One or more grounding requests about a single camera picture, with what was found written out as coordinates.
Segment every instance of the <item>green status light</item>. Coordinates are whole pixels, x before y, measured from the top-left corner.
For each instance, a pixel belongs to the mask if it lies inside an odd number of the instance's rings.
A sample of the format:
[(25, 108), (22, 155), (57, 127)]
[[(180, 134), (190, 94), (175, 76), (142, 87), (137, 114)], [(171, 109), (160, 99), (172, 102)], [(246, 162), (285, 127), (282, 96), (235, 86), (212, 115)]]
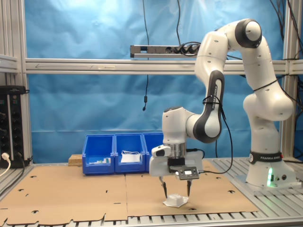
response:
[(271, 182), (271, 175), (273, 173), (273, 168), (269, 168), (268, 171), (268, 178), (267, 178), (267, 186), (270, 186), (270, 182)]

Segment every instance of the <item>wooden block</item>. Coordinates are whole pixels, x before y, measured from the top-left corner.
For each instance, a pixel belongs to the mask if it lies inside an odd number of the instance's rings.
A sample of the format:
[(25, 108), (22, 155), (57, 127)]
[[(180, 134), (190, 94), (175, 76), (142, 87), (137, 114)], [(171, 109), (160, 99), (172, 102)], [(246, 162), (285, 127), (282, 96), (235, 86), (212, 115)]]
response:
[(68, 166), (82, 166), (82, 155), (71, 155)]

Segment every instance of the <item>cardboard surface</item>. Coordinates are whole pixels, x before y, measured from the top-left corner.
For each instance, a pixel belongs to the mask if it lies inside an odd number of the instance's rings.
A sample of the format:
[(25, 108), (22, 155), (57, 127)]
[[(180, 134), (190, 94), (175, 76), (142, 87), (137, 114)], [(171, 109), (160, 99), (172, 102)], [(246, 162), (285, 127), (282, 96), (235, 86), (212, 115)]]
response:
[[(203, 161), (205, 170), (217, 171)], [(187, 195), (187, 182), (164, 177), (168, 194)], [(73, 221), (127, 220), (128, 216), (253, 212), (258, 209), (223, 175), (194, 180), (189, 201), (167, 207), (157, 177), (148, 174), (84, 176), (75, 166), (35, 167), (1, 202), (0, 224), (62, 225)]]
[(93, 221), (105, 214), (105, 220), (127, 219), (125, 176), (83, 176), (73, 166), (35, 167), (0, 202), (0, 221), (8, 218), (10, 225)]
[[(208, 161), (204, 160), (203, 164), (205, 170), (218, 172)], [(164, 181), (168, 195), (177, 193), (187, 196), (186, 181), (179, 181), (174, 176), (164, 177)], [(201, 174), (199, 180), (193, 181), (188, 203), (180, 208), (163, 204), (166, 198), (157, 177), (126, 175), (126, 190), (128, 216), (258, 211), (258, 208), (223, 175)]]

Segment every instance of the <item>vertical frame post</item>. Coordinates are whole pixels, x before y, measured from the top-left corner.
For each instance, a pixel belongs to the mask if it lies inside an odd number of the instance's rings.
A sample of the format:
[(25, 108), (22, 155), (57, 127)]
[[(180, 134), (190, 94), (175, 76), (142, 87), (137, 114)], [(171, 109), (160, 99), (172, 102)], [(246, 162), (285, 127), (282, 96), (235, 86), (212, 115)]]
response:
[[(11, 75), (10, 81), (12, 85), (24, 86), (28, 89), (28, 80), (25, 73), (26, 53), (26, 34), (25, 34), (25, 10), (24, 0), (2, 0), (9, 4), (10, 9), (10, 26), (12, 33), (11, 46), (12, 56), (17, 58), (18, 73)], [(21, 95), (21, 113), (22, 113), (22, 129), (23, 129), (23, 149), (24, 159), (32, 157), (32, 140), (30, 128), (29, 113), (29, 94)]]
[[(301, 33), (301, 21), (302, 21), (302, 1), (290, 0), (291, 7), (294, 13), (295, 20), (298, 25), (299, 34)], [(296, 30), (294, 29), (293, 20), (290, 14), (289, 6), (286, 1), (285, 7), (285, 35), (284, 35), (284, 48), (283, 58), (292, 59), (297, 56), (299, 51), (299, 42), (297, 38)], [(286, 64), (286, 72), (289, 72), (289, 61)], [(296, 99), (297, 96), (297, 77), (286, 76), (283, 78), (282, 87), (291, 96)], [(294, 128), (295, 128), (295, 114), (289, 119), (280, 123), (280, 149), (284, 157), (294, 156)]]

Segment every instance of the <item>blue backdrop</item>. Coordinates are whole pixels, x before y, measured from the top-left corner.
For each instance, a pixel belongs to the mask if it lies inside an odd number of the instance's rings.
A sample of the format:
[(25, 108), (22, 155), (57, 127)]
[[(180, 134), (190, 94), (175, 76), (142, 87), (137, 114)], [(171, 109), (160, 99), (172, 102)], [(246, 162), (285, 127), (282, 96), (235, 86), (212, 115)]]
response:
[[(177, 45), (177, 0), (144, 0), (150, 45)], [(29, 58), (129, 59), (129, 47), (147, 44), (142, 0), (26, 0)], [(282, 58), (277, 16), (264, 0), (180, 0), (182, 43), (243, 18), (257, 20), (272, 58)], [(252, 93), (244, 78), (227, 75), (224, 111), (232, 131), (234, 154), (247, 157), (250, 126), (243, 110)], [(29, 75), (33, 154), (36, 163), (67, 162), (81, 153), (85, 135), (161, 130), (169, 106), (200, 113), (204, 85), (187, 75), (150, 75), (148, 103), (143, 97), (145, 75)], [(214, 144), (190, 140), (214, 157)], [(223, 127), (218, 154), (230, 156), (230, 139)]]

